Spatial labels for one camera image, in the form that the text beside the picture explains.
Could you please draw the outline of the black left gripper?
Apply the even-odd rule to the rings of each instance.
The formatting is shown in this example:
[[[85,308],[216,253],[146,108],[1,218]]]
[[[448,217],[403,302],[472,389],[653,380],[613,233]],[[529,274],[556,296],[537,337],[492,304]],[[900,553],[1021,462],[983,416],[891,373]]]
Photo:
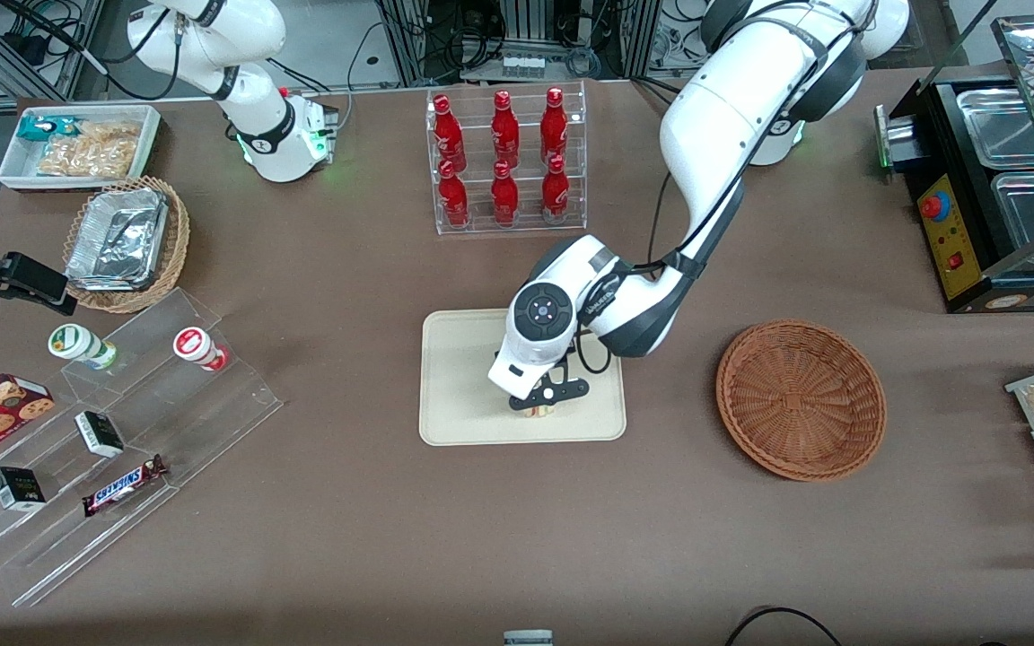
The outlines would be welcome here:
[[[571,377],[569,360],[561,359],[534,384],[528,397],[510,397],[510,409],[520,414],[550,414],[559,402],[580,399],[588,393],[590,383],[580,377]]]

